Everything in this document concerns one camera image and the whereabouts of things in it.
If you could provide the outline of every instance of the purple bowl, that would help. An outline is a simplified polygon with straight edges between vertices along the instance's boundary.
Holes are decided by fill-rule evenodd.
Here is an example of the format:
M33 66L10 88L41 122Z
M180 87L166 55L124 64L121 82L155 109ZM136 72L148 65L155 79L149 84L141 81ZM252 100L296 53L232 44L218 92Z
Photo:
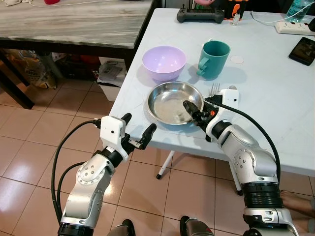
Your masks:
M186 56L179 48L158 46L143 55L142 63L153 79L168 81L175 79L182 72Z

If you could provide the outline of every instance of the fork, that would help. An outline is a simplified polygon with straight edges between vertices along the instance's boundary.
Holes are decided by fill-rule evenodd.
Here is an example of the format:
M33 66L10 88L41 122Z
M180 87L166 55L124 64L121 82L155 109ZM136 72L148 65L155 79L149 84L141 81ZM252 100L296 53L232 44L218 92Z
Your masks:
M218 91L220 91L220 83L213 83L211 90L209 89L209 97L216 95Z

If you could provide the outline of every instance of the marble-patterned tabletop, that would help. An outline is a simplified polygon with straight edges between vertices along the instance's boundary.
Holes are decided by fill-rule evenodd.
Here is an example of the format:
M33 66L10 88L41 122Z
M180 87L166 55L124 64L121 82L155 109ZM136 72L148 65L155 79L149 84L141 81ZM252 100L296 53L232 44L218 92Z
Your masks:
M60 0L58 4L93 0ZM59 7L0 1L1 40L134 48L153 0L112 0ZM45 6L44 0L33 5Z

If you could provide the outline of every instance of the phone screen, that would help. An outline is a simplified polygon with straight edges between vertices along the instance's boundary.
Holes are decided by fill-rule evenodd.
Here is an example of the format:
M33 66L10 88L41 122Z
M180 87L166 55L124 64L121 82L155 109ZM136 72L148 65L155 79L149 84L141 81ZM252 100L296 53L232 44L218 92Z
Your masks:
M303 37L292 50L289 57L305 65L312 64L315 58L315 41Z

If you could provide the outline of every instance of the green cup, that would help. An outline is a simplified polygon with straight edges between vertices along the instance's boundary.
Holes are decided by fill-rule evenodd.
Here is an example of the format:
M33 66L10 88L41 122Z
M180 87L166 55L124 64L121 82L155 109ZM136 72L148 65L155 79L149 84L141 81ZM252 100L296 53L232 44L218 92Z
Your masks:
M220 41L209 41L202 46L197 74L204 78L215 78L223 70L230 47Z

